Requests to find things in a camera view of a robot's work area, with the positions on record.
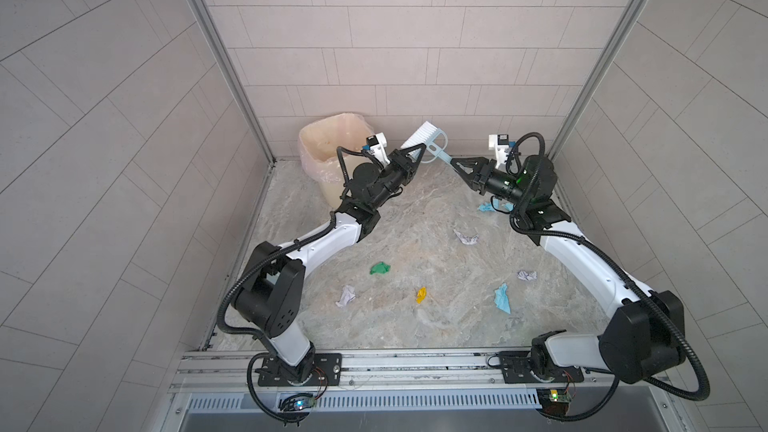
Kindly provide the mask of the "pale green hand brush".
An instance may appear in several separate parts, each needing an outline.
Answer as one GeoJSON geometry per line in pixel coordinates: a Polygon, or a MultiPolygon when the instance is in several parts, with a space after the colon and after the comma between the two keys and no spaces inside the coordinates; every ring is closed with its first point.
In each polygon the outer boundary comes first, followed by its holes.
{"type": "Polygon", "coordinates": [[[400,147],[414,161],[429,164],[442,161],[451,164],[452,157],[447,153],[447,134],[429,121],[425,121],[400,147]]]}

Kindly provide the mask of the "light blue paper scrap front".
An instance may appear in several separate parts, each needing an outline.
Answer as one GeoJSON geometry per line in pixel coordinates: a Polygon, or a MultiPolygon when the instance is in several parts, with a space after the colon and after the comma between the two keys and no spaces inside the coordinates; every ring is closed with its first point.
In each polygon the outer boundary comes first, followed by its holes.
{"type": "Polygon", "coordinates": [[[508,290],[508,285],[506,283],[502,283],[494,291],[494,304],[498,310],[510,315],[511,306],[509,302],[509,297],[507,295],[507,290],[508,290]]]}

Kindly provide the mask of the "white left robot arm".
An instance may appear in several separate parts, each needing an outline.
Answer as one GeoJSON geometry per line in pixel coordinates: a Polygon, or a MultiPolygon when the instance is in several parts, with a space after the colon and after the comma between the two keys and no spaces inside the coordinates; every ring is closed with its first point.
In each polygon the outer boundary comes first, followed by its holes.
{"type": "Polygon", "coordinates": [[[305,279],[336,253],[367,237],[380,220],[379,208],[400,195],[414,178],[426,145],[396,149],[383,161],[372,146],[339,146],[341,203],[329,221],[291,242],[259,244],[241,276],[225,293],[216,326],[230,335],[262,343],[294,384],[308,380],[315,347],[295,323],[305,279]]]}

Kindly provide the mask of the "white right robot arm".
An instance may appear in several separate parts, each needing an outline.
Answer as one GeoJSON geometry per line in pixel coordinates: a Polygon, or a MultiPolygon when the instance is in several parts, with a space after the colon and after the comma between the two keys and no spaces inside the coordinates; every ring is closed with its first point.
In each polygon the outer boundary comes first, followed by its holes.
{"type": "Polygon", "coordinates": [[[471,190],[510,203],[511,228],[558,259],[609,319],[597,335],[561,331],[536,337],[531,346],[536,375],[577,367],[610,373],[627,384],[644,381],[690,401],[710,396],[705,367],[685,335],[682,301],[636,280],[554,202],[557,174],[545,146],[522,157],[513,144],[502,162],[473,157],[449,163],[471,190]]]}

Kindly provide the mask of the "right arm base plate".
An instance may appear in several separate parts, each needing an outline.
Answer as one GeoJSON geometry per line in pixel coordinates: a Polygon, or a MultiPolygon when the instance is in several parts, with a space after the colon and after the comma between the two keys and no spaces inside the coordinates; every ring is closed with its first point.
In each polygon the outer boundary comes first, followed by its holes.
{"type": "Polygon", "coordinates": [[[492,355],[486,365],[502,373],[505,384],[582,383],[584,373],[577,367],[559,367],[539,360],[529,350],[508,350],[492,355]]]}

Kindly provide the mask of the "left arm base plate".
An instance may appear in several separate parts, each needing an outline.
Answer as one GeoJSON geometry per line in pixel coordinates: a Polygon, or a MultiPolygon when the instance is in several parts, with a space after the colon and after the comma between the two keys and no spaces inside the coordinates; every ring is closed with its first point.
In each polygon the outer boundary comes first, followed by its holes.
{"type": "Polygon", "coordinates": [[[270,356],[262,361],[259,387],[338,386],[343,356],[340,353],[310,353],[298,365],[290,366],[270,356]]]}

